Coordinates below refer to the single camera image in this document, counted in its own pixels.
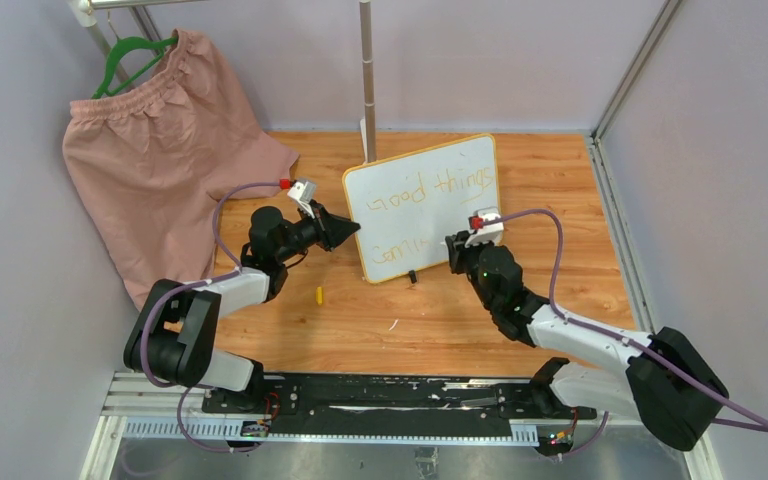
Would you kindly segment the pink cloth shorts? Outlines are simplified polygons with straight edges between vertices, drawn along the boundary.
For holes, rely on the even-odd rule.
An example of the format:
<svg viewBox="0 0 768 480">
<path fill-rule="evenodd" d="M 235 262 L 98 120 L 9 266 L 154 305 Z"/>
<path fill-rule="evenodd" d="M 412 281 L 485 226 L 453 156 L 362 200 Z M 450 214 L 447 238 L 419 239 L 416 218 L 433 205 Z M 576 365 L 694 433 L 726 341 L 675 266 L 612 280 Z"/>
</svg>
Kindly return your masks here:
<svg viewBox="0 0 768 480">
<path fill-rule="evenodd" d="M 274 196 L 298 160 L 262 129 L 209 37 L 176 35 L 133 90 L 73 101 L 62 143 L 71 180 L 136 306 L 160 279 L 209 277 L 218 201 Z"/>
</svg>

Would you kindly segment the yellow framed whiteboard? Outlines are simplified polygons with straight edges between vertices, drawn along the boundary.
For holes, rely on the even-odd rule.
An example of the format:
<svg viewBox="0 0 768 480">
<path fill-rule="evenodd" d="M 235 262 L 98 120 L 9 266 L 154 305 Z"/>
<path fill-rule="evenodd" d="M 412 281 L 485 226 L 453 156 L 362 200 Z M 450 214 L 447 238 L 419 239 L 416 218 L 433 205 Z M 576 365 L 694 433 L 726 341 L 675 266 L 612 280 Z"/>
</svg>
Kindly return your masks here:
<svg viewBox="0 0 768 480">
<path fill-rule="evenodd" d="M 500 215 L 496 143 L 488 134 L 350 168 L 342 184 L 371 284 L 446 262 L 446 236 L 467 230 L 476 213 Z"/>
</svg>

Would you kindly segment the aluminium frame post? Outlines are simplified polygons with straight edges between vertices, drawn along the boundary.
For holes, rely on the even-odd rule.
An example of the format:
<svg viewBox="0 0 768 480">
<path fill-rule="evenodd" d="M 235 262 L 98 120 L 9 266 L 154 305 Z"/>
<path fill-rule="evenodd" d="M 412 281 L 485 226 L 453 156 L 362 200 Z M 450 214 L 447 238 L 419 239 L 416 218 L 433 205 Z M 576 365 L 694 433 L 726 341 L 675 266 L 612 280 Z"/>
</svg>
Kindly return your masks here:
<svg viewBox="0 0 768 480">
<path fill-rule="evenodd" d="M 615 122 L 628 96 L 683 4 L 683 0 L 662 2 L 655 19 L 648 28 L 596 126 L 591 131 L 591 139 L 594 143 L 601 141 Z"/>
</svg>

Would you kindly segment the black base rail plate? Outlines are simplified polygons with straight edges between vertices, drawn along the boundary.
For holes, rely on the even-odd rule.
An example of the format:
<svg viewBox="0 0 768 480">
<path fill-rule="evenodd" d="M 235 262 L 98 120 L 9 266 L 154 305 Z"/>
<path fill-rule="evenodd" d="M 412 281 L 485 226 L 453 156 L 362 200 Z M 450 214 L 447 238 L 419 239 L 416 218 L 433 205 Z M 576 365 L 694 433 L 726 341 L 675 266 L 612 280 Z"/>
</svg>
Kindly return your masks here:
<svg viewBox="0 0 768 480">
<path fill-rule="evenodd" d="M 506 441 L 534 437 L 513 423 L 570 426 L 592 408 L 565 407 L 526 378 L 271 373 L 260 397 L 215 389 L 201 410 L 262 416 L 269 438 L 397 441 Z"/>
</svg>

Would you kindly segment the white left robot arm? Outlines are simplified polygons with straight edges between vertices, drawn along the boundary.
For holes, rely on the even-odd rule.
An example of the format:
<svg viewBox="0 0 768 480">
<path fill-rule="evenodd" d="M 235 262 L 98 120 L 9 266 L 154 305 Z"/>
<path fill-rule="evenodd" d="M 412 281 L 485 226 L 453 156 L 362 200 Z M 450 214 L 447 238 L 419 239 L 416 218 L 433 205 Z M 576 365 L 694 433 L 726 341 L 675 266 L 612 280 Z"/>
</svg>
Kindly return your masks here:
<svg viewBox="0 0 768 480">
<path fill-rule="evenodd" d="M 274 299 L 288 277 L 288 260 L 312 247 L 332 251 L 360 230 L 316 201 L 296 222 L 272 206 L 251 216 L 241 264 L 212 279 L 152 286 L 125 344 L 126 367 L 161 388 L 208 388 L 243 413 L 258 411 L 268 396 L 264 367 L 215 346 L 221 318 Z"/>
</svg>

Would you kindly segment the metal stand pole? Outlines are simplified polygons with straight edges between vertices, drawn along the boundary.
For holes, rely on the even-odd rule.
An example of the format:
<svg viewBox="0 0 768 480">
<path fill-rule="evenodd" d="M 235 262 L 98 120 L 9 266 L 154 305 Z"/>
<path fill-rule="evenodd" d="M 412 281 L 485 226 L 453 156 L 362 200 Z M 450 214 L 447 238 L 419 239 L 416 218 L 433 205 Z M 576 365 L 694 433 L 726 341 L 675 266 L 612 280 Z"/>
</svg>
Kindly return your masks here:
<svg viewBox="0 0 768 480">
<path fill-rule="evenodd" d="M 377 160 L 376 110 L 372 44 L 372 2 L 359 1 L 364 114 L 360 120 L 364 163 Z"/>
</svg>

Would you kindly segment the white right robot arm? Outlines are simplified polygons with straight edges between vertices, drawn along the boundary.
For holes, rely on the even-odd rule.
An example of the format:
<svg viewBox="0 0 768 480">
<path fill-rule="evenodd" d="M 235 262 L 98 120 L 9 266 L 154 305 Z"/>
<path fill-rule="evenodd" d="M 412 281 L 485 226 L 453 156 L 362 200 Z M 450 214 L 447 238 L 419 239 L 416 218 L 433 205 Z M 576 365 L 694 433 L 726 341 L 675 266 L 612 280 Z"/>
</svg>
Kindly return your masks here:
<svg viewBox="0 0 768 480">
<path fill-rule="evenodd" d="M 726 386 L 681 332 L 624 330 L 575 319 L 523 283 L 510 250 L 446 236 L 449 267 L 466 276 L 482 307 L 507 339 L 566 353 L 535 375 L 531 403 L 544 417 L 588 407 L 641 422 L 662 443 L 694 448 L 722 409 Z"/>
</svg>

